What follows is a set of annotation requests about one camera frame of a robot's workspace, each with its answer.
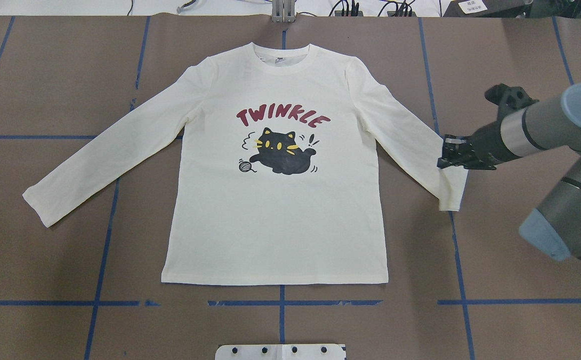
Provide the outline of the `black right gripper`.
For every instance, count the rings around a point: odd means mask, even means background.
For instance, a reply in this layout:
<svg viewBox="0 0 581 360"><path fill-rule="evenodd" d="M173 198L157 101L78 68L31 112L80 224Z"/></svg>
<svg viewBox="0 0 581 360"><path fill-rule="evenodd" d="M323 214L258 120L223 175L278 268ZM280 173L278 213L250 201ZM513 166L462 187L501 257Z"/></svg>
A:
<svg viewBox="0 0 581 360"><path fill-rule="evenodd" d="M446 134L443 138L444 151L468 151L453 156L440 157L439 169L462 167L466 170L496 170L496 166L509 161L509 150L501 133L501 121L482 126L471 136Z"/></svg>

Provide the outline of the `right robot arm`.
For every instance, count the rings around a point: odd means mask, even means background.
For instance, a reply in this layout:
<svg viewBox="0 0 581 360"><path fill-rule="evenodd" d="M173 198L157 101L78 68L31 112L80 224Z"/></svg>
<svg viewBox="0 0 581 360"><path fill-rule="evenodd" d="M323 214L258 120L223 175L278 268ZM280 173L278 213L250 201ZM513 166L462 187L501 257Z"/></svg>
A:
<svg viewBox="0 0 581 360"><path fill-rule="evenodd" d="M569 150L569 165L519 226L519 234L551 259L581 261L581 82L545 100L520 86L496 84L484 93L496 120L468 136L443 138L441 169L496 170L552 150Z"/></svg>

